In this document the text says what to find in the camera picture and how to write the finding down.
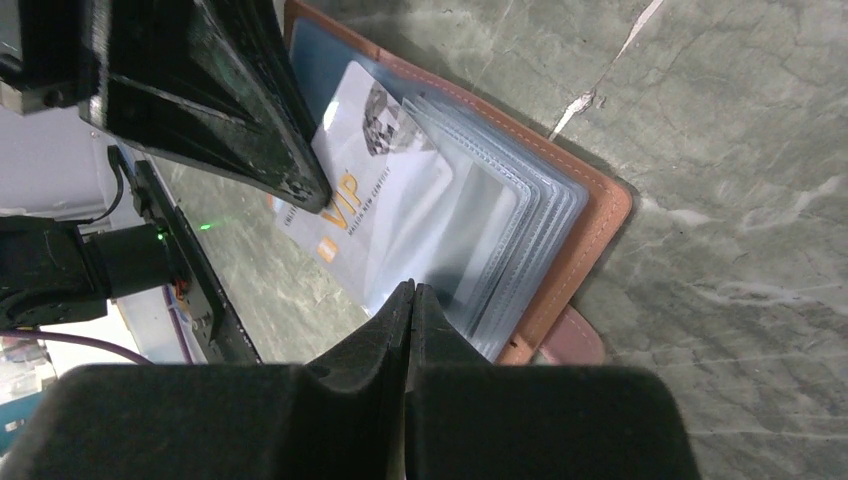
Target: purple cable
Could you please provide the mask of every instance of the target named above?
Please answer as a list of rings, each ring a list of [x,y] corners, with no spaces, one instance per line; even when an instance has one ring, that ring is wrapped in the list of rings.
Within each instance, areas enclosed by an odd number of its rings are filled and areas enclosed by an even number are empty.
[[[169,287],[162,287],[162,295],[165,296],[165,306],[168,307],[168,313],[171,314],[171,325],[173,325],[174,332],[177,334],[177,343],[180,344],[180,351],[183,353],[183,359],[185,359],[187,364],[192,365],[194,362],[191,360],[191,351],[188,349],[188,342],[186,342],[183,327],[180,325],[180,319],[177,318],[177,306],[171,303]]]
[[[114,343],[104,342],[94,338],[81,337],[79,335],[70,335],[67,333],[41,332],[37,330],[3,330],[0,331],[0,337],[27,338],[35,340],[47,340],[52,342],[74,343],[86,347],[99,348],[107,352],[120,355],[127,360],[135,362],[139,365],[153,365],[153,362],[142,357],[141,355],[127,350],[124,347],[115,345]]]

